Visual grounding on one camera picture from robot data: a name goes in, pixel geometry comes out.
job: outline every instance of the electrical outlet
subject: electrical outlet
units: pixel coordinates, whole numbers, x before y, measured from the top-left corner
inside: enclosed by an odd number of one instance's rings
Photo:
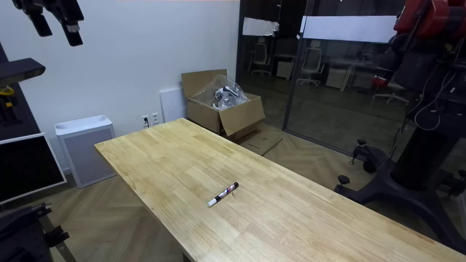
[[[149,116],[148,116],[148,115],[147,115],[147,116],[142,116],[141,118],[142,118],[142,120],[143,120],[143,127],[148,128],[148,126],[149,126],[149,121],[150,121]]]
[[[153,125],[158,124],[158,113],[153,113],[151,114],[151,116],[152,116],[152,124]]]

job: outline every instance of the plastic bag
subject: plastic bag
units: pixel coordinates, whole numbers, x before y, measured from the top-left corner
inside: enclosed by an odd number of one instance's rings
[[[243,89],[235,81],[222,75],[216,75],[192,97],[220,111],[249,101]]]

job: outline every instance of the marker pen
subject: marker pen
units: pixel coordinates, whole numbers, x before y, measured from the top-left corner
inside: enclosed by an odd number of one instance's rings
[[[238,182],[235,182],[233,185],[231,185],[229,188],[225,189],[225,191],[223,191],[222,193],[220,193],[218,196],[216,196],[214,199],[212,199],[211,201],[209,201],[209,203],[207,203],[207,206],[208,207],[211,207],[213,205],[215,205],[215,203],[217,203],[218,201],[220,201],[222,198],[226,197],[226,195],[228,195],[229,193],[231,193],[233,190],[235,190],[236,188],[238,188],[240,185],[238,184]]]

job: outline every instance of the herringbone wooden floor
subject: herringbone wooden floor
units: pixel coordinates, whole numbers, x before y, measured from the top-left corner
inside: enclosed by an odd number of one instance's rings
[[[267,125],[261,129],[280,132],[283,140],[266,158],[333,190],[337,176],[351,179],[350,188],[359,189],[372,175],[362,169],[362,162],[348,164],[350,158],[333,150],[294,137]],[[149,215],[119,177],[113,177],[84,189],[55,188],[57,192],[41,199],[27,197],[7,207],[51,202],[50,218],[69,232],[66,243],[78,261],[152,261],[181,262],[181,247],[160,223]],[[445,208],[460,228],[455,200],[445,201]],[[376,210],[429,237],[434,237],[427,225],[405,210],[381,203],[371,203]],[[55,261],[63,261],[55,248]]]

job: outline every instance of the black screen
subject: black screen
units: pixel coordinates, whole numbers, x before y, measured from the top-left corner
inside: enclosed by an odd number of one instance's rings
[[[0,145],[0,202],[62,181],[44,137]]]

